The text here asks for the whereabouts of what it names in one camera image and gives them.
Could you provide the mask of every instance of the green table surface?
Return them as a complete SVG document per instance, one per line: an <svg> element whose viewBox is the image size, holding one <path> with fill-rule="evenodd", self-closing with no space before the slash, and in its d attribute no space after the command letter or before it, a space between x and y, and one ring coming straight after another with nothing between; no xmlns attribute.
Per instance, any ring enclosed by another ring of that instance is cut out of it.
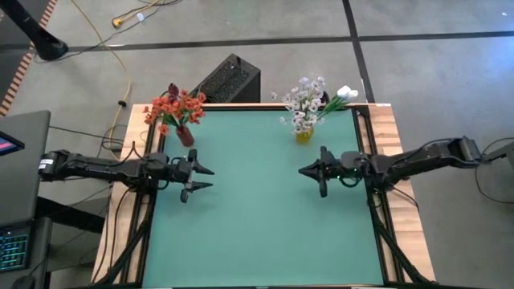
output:
<svg viewBox="0 0 514 289"><path fill-rule="evenodd" d="M318 184L298 173L325 145L358 150L350 111L334 112L297 144L278 111L207 112L190 125L214 186L179 200L180 184L158 192L144 288L382 284L365 187ZM185 156L172 133L165 153Z"/></svg>

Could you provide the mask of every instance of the flower vase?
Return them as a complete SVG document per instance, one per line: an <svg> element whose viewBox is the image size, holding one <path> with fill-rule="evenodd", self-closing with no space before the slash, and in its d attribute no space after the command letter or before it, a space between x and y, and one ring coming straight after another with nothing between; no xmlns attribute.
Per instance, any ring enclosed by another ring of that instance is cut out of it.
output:
<svg viewBox="0 0 514 289"><path fill-rule="evenodd" d="M310 140L312 135L314 134L314 127L308 130L308 132L298 132L296 134L296 142L299 144L307 144Z"/></svg>
<svg viewBox="0 0 514 289"><path fill-rule="evenodd" d="M191 131L186 125L182 125L176 129L178 139L185 147L190 147L194 144L194 138Z"/></svg>

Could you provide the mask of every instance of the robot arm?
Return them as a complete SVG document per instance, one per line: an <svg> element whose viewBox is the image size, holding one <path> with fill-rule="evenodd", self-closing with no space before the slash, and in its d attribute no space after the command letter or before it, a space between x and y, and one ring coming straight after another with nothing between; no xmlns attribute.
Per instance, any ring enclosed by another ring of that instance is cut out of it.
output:
<svg viewBox="0 0 514 289"><path fill-rule="evenodd" d="M135 160L112 161L59 150L44 154L39 165L42 181L65 181L71 176L91 177L121 181L130 190L143 192L158 181L182 183L181 201L184 203L190 193L212 186L210 183L193 181L193 172L214 175L198 163L196 149L191 149L187 158L175 157L171 162L164 153L151 153Z"/></svg>
<svg viewBox="0 0 514 289"><path fill-rule="evenodd" d="M318 181L320 195L326 197L326 181L333 178L347 187L357 185L364 178L375 189L387 191L410 176L446 166L473 169L480 160L475 142L464 136L434 140L419 149L393 156L345 152L337 160L325 147L321 147L320 159L300 169L299 173Z"/></svg>

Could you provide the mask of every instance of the black box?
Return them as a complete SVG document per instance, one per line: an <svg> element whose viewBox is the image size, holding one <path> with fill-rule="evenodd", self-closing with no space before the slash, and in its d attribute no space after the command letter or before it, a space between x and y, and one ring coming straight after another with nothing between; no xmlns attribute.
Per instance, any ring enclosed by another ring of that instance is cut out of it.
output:
<svg viewBox="0 0 514 289"><path fill-rule="evenodd" d="M260 69L230 54L194 90L206 94L207 103L259 103Z"/></svg>

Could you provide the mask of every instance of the concrete floor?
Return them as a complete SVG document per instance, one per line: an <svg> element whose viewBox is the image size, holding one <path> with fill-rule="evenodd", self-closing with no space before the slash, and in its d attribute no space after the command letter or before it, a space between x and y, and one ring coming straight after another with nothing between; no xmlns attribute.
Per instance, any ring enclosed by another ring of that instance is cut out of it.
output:
<svg viewBox="0 0 514 289"><path fill-rule="evenodd" d="M135 0L77 2L104 37L114 32L112 17L140 4ZM514 30L514 3L509 0L350 3L360 36L471 33L466 38L474 32ZM58 2L47 28L70 47L98 43L69 1ZM163 7L110 43L319 36L350 36L340 0L185 0ZM514 38L366 41L361 46L375 100L393 104L404 149L462 135L474 138L483 149L495 139L514 136ZM262 70L263 102L271 101L270 91L285 92L302 75L323 75L330 94L348 84L359 89L360 101L366 101L351 42L143 48L118 52L134 79L131 104L148 102L169 82L195 87L230 53ZM103 134L111 126L125 84L124 72L107 51L32 63L10 114L49 109L53 125ZM127 112L122 122L127 122ZM87 136L51 130L47 148L94 155L98 145ZM481 168L480 176L489 194L514 200L514 178L506 162ZM102 186L98 181L44 184L40 194L71 204ZM413 177L413 186L437 280L448 285L513 288L513 206L479 195L472 171L441 169ZM102 197L84 204L86 209L98 210ZM55 243L66 240L67 234L65 229L54 231ZM97 236L89 236L70 245L65 260L55 267L76 263L96 242ZM82 267L61 271L54 274L51 287L85 284L90 274Z"/></svg>

